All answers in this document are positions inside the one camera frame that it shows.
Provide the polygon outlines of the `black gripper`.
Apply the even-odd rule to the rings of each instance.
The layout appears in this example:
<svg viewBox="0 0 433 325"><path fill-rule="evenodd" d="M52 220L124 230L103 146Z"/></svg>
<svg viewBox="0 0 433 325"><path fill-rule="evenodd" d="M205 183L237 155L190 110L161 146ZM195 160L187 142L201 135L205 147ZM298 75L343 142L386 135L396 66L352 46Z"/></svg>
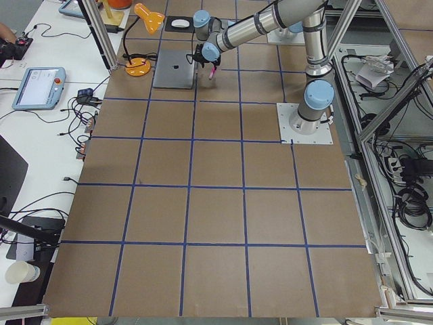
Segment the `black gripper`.
<svg viewBox="0 0 433 325"><path fill-rule="evenodd" d="M220 66L220 58L218 58L215 61L209 61L207 60L202 52L196 52L196 62L203 68L205 67L205 64L212 64L213 66Z"/></svg>

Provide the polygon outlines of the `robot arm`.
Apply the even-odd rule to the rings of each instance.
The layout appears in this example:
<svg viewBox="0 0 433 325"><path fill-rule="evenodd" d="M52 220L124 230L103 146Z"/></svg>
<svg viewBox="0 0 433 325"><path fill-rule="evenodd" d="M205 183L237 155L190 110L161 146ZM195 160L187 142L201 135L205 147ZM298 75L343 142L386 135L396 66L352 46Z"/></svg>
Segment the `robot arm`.
<svg viewBox="0 0 433 325"><path fill-rule="evenodd" d="M193 15L198 40L191 59L201 65L221 63L221 54L274 30L301 23L306 48L306 79L303 100L290 116L290 127L312 135L334 99L334 88L326 79L332 71L327 48L325 1L273 1L260 11L234 22L223 23L206 10Z"/></svg>

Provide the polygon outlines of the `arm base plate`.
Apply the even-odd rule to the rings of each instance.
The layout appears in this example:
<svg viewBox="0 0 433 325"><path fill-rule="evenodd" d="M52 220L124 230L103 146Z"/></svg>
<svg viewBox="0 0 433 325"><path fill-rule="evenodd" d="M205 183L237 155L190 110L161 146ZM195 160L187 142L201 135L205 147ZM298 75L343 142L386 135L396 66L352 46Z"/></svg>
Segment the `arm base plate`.
<svg viewBox="0 0 433 325"><path fill-rule="evenodd" d="M288 28L271 31L267 35L267 43L274 45L304 45L302 22L295 23Z"/></svg>
<svg viewBox="0 0 433 325"><path fill-rule="evenodd" d="M324 112L318 121L306 121L298 115L297 103L277 103L277 119L282 144L332 145L332 120Z"/></svg>

